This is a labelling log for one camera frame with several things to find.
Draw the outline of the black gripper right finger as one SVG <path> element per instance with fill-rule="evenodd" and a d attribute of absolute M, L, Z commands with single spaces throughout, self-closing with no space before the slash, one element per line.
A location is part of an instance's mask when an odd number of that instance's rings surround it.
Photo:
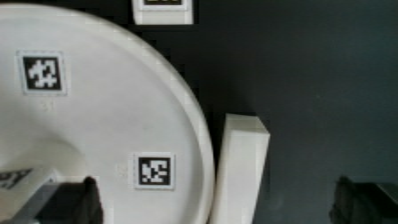
<path fill-rule="evenodd" d="M 398 224 L 398 184 L 340 176 L 328 218 L 332 224 Z"/>

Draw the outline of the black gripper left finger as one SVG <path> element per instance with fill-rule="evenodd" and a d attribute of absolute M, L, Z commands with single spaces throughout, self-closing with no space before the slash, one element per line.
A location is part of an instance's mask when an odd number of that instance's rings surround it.
<path fill-rule="evenodd" d="M 102 224 L 102 204 L 93 178 L 86 176 L 81 182 L 45 185 L 0 224 Z"/>

